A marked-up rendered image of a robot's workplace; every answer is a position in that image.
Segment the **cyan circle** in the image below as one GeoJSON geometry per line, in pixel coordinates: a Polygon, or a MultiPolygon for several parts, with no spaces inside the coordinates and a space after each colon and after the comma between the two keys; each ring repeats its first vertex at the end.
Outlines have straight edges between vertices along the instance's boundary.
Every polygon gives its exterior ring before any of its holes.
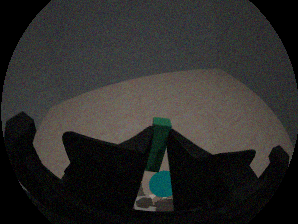
{"type": "Polygon", "coordinates": [[[149,181],[149,188],[153,194],[160,197],[172,196],[172,183],[169,171],[157,172],[149,181]]]}

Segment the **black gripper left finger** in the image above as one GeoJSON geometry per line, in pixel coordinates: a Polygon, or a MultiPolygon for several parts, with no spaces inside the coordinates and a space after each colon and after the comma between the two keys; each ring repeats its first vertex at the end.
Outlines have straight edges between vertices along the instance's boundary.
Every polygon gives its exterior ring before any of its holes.
{"type": "Polygon", "coordinates": [[[120,177],[124,181],[128,208],[133,209],[152,149],[153,135],[153,125],[149,125],[132,139],[113,144],[68,131],[63,133],[63,144],[71,163],[76,161],[93,171],[120,177]]]}

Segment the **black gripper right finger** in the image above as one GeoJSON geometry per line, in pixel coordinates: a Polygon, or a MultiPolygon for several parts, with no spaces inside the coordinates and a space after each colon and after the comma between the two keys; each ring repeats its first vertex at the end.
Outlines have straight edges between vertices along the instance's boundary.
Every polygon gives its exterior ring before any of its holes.
{"type": "Polygon", "coordinates": [[[166,151],[174,210],[188,209],[190,202],[196,200],[221,172],[250,165],[255,156],[255,149],[212,155],[172,128],[166,140],[166,151]]]}

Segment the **dark green bar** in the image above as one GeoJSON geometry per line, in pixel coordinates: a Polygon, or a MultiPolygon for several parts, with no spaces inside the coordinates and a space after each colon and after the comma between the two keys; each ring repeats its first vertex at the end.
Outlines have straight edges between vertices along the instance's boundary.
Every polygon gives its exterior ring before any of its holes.
{"type": "Polygon", "coordinates": [[[166,140],[168,140],[168,135],[170,128],[170,119],[166,117],[154,117],[153,119],[153,143],[152,149],[150,149],[148,161],[146,161],[145,172],[160,172],[162,160],[164,160],[166,140]]]}

